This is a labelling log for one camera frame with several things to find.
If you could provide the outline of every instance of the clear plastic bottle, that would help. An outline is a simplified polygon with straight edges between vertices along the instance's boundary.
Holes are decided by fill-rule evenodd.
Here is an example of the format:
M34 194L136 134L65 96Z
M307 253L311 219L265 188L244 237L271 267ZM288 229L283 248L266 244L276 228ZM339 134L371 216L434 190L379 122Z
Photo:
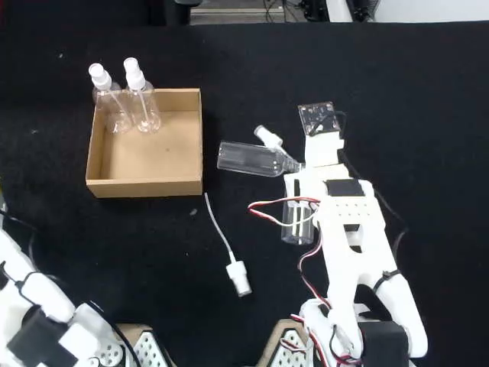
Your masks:
M300 163L279 149L221 141L217 168L243 174L278 177L284 172L298 172Z
M134 123L140 132L157 132L161 127L161 117L154 98L153 86L144 78L138 61L133 57L125 59L124 68Z
M127 101L121 87L99 63L89 67L92 77L93 102L98 111L106 114L105 127L113 134L127 132L132 128L132 117L128 112Z

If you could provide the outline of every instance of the cardboard box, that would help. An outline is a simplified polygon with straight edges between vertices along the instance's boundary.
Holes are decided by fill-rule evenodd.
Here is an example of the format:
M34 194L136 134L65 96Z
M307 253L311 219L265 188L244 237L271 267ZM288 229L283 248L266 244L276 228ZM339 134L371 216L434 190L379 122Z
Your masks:
M96 197L202 194L200 89L156 89L161 128L111 134L93 117L86 186Z

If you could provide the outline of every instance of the black fabric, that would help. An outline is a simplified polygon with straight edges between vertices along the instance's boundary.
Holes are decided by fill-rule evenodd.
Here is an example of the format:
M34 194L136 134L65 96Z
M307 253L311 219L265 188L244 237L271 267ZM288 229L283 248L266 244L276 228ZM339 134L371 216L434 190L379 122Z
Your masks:
M279 228L247 214L251 201L281 197L283 181L217 171L218 145L258 143L254 127L265 124L303 159L296 106L331 100L348 113L350 162L410 228L399 266L429 337L417 365L465 365L484 350L488 23L41 29L0 38L5 199L40 227L37 263L75 301L91 298L118 322L153 326L180 367L256 363L277 320L311 297L296 269L307 248L282 243ZM123 83L127 56L156 86L202 88L205 188L246 263L251 296L238 298L228 279L202 197L97 200L86 189L87 68L100 61ZM280 205L270 212L280 217ZM402 228L385 215L393 240ZM305 272L324 293L320 256Z

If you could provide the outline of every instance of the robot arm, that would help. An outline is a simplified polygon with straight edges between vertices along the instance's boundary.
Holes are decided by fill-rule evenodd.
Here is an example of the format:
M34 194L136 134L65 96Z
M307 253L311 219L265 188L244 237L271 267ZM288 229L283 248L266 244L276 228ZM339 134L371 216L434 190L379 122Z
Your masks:
M399 361L424 356L428 347L426 332L409 285L397 270L374 189L369 182L350 177L338 161L338 150L344 144L332 104L299 106L299 112L306 134L305 164L282 164L290 158L281 147L282 139L259 127L255 134L270 151L267 159L263 159L264 147L253 151L247 146L244 151L239 145L231 149L233 143L226 143L219 151L218 168L276 177L277 172L292 167L293 173L284 175L287 197L319 201L313 224L319 230L319 246L329 278L328 310L320 310L324 302L314 299L305 302L300 314L328 365L341 362L338 355L347 355L354 364L377 367L365 358L365 344L369 344L370 358L375 350L382 352L381 340L395 340L392 343L397 344L392 348L399 350ZM259 172L254 165L260 166ZM297 245L313 242L313 227L304 220L296 222L308 218L310 210L303 201L285 202L283 222L294 224L284 227L284 241ZM355 304L359 284L375 292L390 311L393 323L364 323L367 320Z
M0 365L81 367L92 359L133 363L109 324L87 304L75 308L0 229Z

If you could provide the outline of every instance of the white plastic part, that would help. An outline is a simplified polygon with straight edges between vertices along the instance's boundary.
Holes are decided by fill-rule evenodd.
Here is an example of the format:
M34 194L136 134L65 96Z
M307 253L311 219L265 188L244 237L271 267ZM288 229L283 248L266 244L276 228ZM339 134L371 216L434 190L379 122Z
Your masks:
M141 334L134 346L141 367L169 367L156 339L151 332Z
M282 334L282 339L292 343L297 348L306 348L295 330L287 330ZM303 352L291 352L278 344L275 354L271 357L270 367L306 367L306 355Z
M340 138L339 132L328 132L314 136L306 136L306 167L321 167L338 164L338 149L343 148L345 142Z
M353 308L357 285L373 288L384 271L397 269L373 188L367 181L361 181L361 185L366 196L324 196L315 218L321 230L322 253L329 278L328 299L332 309L328 318L350 342L348 354L354 358L360 358L363 350ZM360 224L361 253L351 249L345 232L344 224L352 222ZM410 357L424 356L428 340L404 276L397 274L382 283L377 296L390 311L393 321L406 330Z
M121 345L113 339L101 340L102 347L97 351L95 357L103 366L114 367L119 365L124 356Z
M279 148L282 146L283 140L280 136L270 132L263 125L259 125L254 130L254 134L259 138L267 148Z
M129 89L142 90L146 84L144 74L139 68L138 61L133 57L124 60L125 79L128 81Z
M348 8L346 0L326 0L326 6L328 8L329 21L338 22L351 22L351 13Z
M79 323L72 324L58 343L81 360L92 357L100 348L97 337Z
M322 351L325 353L326 359L328 360L327 365L335 366L337 362L329 350L329 340L331 339L333 328L331 320L328 317L325 317L319 309L321 303L322 302L316 298L307 300L300 308L300 316L304 319L304 327L310 332L313 332L320 342ZM338 337L333 339L332 347L333 350L336 351L336 354L339 354L340 356L347 354L348 352L339 342Z
M239 297L243 297L247 294L251 293L250 283L248 282L246 267L244 262L237 261L232 262L228 266L226 266L226 270L228 271L228 275L235 284L236 291L238 292Z
M98 90L109 90L112 85L112 78L107 70L100 63L93 63L89 66L89 74L92 77L93 85Z

